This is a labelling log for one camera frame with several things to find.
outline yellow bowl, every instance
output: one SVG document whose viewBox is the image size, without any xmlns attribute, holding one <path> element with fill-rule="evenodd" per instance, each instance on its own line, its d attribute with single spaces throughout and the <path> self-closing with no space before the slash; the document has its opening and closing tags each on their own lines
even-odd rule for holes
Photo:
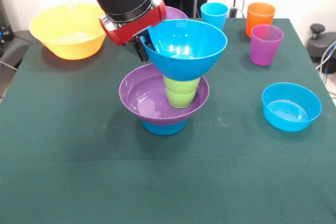
<svg viewBox="0 0 336 224">
<path fill-rule="evenodd" d="M 106 37 L 99 23 L 104 11 L 94 4 L 63 4 L 41 12 L 30 32 L 56 56 L 79 60 L 94 55 Z"/>
</svg>

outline bowl rim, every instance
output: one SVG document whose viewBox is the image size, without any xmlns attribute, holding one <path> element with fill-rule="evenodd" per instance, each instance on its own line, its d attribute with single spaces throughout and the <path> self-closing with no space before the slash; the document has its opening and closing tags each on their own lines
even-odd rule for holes
<svg viewBox="0 0 336 224">
<path fill-rule="evenodd" d="M 170 9 L 170 10 L 176 10 L 177 12 L 179 12 L 180 14 L 183 14 L 185 16 L 185 19 L 189 19 L 189 17 L 180 9 L 178 8 L 175 8 L 175 7 L 172 7 L 172 6 L 168 6 L 166 5 L 166 9 Z"/>
<path fill-rule="evenodd" d="M 305 86 L 303 86 L 303 85 L 300 85 L 300 84 L 297 84 L 297 83 L 293 83 L 293 82 L 275 82 L 275 83 L 273 83 L 273 84 L 267 86 L 267 87 L 264 89 L 264 91 L 263 91 L 263 93 L 262 93 L 262 96 L 261 96 L 261 98 L 262 98 L 262 104 L 263 104 L 265 107 L 267 107 L 267 104 L 265 103 L 265 100 L 264 100 L 265 92 L 266 92 L 269 88 L 271 88 L 271 87 L 273 87 L 273 86 L 282 85 L 282 84 L 289 84 L 289 85 L 292 85 L 292 86 L 296 86 L 296 87 L 298 87 L 298 88 L 305 89 L 306 91 L 308 91 L 309 93 L 311 93 L 312 96 L 315 97 L 315 98 L 317 99 L 317 101 L 319 102 L 319 112 L 317 113 L 317 115 L 316 115 L 315 117 L 313 117 L 313 118 L 311 118 L 311 119 L 309 119 L 309 120 L 300 121 L 300 122 L 298 122 L 298 121 L 293 121 L 293 120 L 289 120 L 289 119 L 286 119 L 286 118 L 283 118 L 283 117 L 281 117 L 281 116 L 275 114 L 273 111 L 268 110 L 270 113 L 272 113 L 274 116 L 276 116 L 276 117 L 278 117 L 278 118 L 281 118 L 282 120 L 285 120 L 285 121 L 287 121 L 287 122 L 292 122 L 292 123 L 307 123 L 307 122 L 312 122 L 312 121 L 314 121 L 316 118 L 318 118 L 318 117 L 320 116 L 320 114 L 321 114 L 321 112 L 322 112 L 322 103 L 321 103 L 319 97 L 318 97 L 314 92 L 312 92 L 310 89 L 308 89 L 307 87 L 305 87 Z"/>
<path fill-rule="evenodd" d="M 40 42 L 47 43 L 47 44 L 50 44 L 50 45 L 57 45 L 57 46 L 79 45 L 79 44 L 83 44 L 83 43 L 98 39 L 101 36 L 106 36 L 107 35 L 106 32 L 104 31 L 104 29 L 101 28 L 102 32 L 99 35 L 96 35 L 93 39 L 89 39 L 89 40 L 82 41 L 82 42 L 77 42 L 77 43 L 54 43 L 54 42 L 51 42 L 49 40 L 41 39 L 40 36 L 37 36 L 36 33 L 34 33 L 32 31 L 31 26 L 32 26 L 33 22 L 36 20 L 36 18 L 38 18 L 40 15 L 42 15 L 42 14 L 44 14 L 44 13 L 46 13 L 46 12 L 52 10 L 52 9 L 57 9 L 57 8 L 62 7 L 62 6 L 69 6 L 69 5 L 71 5 L 71 6 L 74 6 L 74 5 L 88 5 L 88 6 L 97 7 L 99 9 L 101 9 L 101 7 L 98 4 L 87 3 L 87 2 L 66 2 L 66 3 L 61 3 L 61 4 L 58 4 L 58 5 L 54 5 L 54 6 L 51 6 L 51 7 L 46 7 L 43 10 L 41 10 L 40 12 L 38 12 L 37 14 L 35 14 L 33 16 L 33 18 L 30 20 L 30 22 L 29 22 L 29 32 L 33 35 L 33 37 L 35 37 Z"/>
<path fill-rule="evenodd" d="M 130 76 L 131 74 L 133 74 L 134 72 L 138 71 L 139 69 L 142 69 L 142 68 L 148 68 L 148 67 L 155 67 L 155 65 L 153 63 L 150 63 L 150 64 L 146 64 L 146 65 L 143 65 L 143 66 L 140 66 L 138 68 L 135 68 L 133 69 L 131 72 L 129 72 L 123 79 L 122 81 L 120 82 L 120 85 L 119 85 L 119 99 L 120 101 L 122 102 L 122 104 L 134 115 L 140 117 L 140 118 L 144 118 L 144 119 L 148 119 L 148 120 L 156 120 L 156 121 L 168 121 L 168 120 L 178 120 L 179 118 L 184 118 L 186 116 L 190 116 L 191 114 L 195 113 L 198 109 L 200 109 L 205 103 L 206 101 L 208 100 L 209 98 L 209 95 L 210 95 L 210 87 L 209 87 L 209 83 L 207 82 L 207 80 L 205 79 L 204 76 L 201 76 L 201 79 L 203 79 L 205 81 L 205 85 L 206 85 L 206 88 L 208 90 L 207 94 L 206 94 L 206 98 L 204 99 L 204 101 L 198 106 L 196 107 L 195 109 L 193 109 L 192 111 L 188 112 L 188 113 L 185 113 L 183 115 L 179 115 L 179 116 L 175 116 L 175 117 L 172 117 L 172 118 L 152 118 L 152 117 L 148 117 L 148 116 L 143 116 L 133 110 L 131 110 L 123 101 L 123 99 L 121 99 L 121 86 L 122 84 L 124 83 L 125 79 Z"/>
<path fill-rule="evenodd" d="M 194 19 L 182 19 L 182 18 L 177 18 L 177 19 L 166 19 L 166 20 L 162 21 L 162 22 L 159 23 L 159 24 L 162 24 L 162 23 L 164 23 L 164 22 L 177 22 L 177 21 L 202 23 L 202 24 L 211 26 L 211 27 L 215 28 L 216 30 L 218 30 L 221 34 L 223 34 L 223 35 L 224 35 L 224 38 L 225 38 L 225 44 L 224 44 L 224 46 L 223 46 L 223 48 L 222 48 L 221 50 L 218 50 L 218 52 L 215 52 L 215 53 L 213 53 L 212 55 L 208 55 L 208 56 L 204 56 L 204 57 L 197 57 L 197 58 L 188 59 L 188 60 L 201 60 L 201 59 L 210 58 L 210 57 L 213 57 L 214 55 L 219 54 L 220 52 L 223 52 L 223 51 L 225 50 L 225 48 L 226 48 L 226 46 L 227 46 L 227 37 L 226 37 L 225 33 L 224 33 L 222 30 L 218 29 L 217 27 L 215 27 L 215 26 L 213 26 L 213 25 L 211 25 L 211 24 L 208 24 L 208 23 L 206 23 L 206 22 L 203 22 L 203 21 L 200 21 L 200 20 L 194 20 Z M 152 50 L 151 48 L 149 48 L 145 43 L 142 43 L 142 45 L 143 45 L 145 48 L 147 48 L 148 50 L 151 50 L 151 51 L 153 51 L 154 53 L 159 54 L 158 52 L 156 52 L 156 51 Z M 172 57 L 167 56 L 167 55 L 164 55 L 164 54 L 160 54 L 160 56 L 163 56 L 163 57 L 168 58 L 168 59 L 173 59 L 173 60 L 186 60 L 186 59 L 181 59 L 181 58 L 172 58 Z"/>
</svg>

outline table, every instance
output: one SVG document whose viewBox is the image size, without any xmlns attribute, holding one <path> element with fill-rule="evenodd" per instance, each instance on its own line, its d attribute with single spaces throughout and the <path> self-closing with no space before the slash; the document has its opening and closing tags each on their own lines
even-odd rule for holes
<svg viewBox="0 0 336 224">
<path fill-rule="evenodd" d="M 168 137 L 119 100 L 142 64 L 131 45 L 65 61 L 34 41 L 0 105 L 0 223 L 335 223 L 335 106 L 290 20 L 274 20 L 285 37 L 268 67 L 249 61 L 245 22 L 227 20 L 209 100 Z M 305 131 L 265 121 L 278 81 L 321 99 Z"/>
</svg>

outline green cup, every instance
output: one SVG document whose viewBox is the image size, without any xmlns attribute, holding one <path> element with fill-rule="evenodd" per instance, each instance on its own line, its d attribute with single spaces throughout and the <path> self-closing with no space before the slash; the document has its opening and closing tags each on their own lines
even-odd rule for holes
<svg viewBox="0 0 336 224">
<path fill-rule="evenodd" d="M 163 77 L 170 105 L 177 109 L 189 107 L 196 95 L 200 79 L 199 77 L 192 81 L 174 81 Z"/>
</svg>

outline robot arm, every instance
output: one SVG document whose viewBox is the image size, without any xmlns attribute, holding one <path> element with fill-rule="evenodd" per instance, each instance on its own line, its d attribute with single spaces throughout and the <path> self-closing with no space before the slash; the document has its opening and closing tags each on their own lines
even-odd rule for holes
<svg viewBox="0 0 336 224">
<path fill-rule="evenodd" d="M 163 0 L 97 0 L 105 15 L 100 24 L 117 45 L 133 42 L 141 61 L 148 61 L 140 37 L 153 48 L 147 28 L 166 19 Z"/>
</svg>

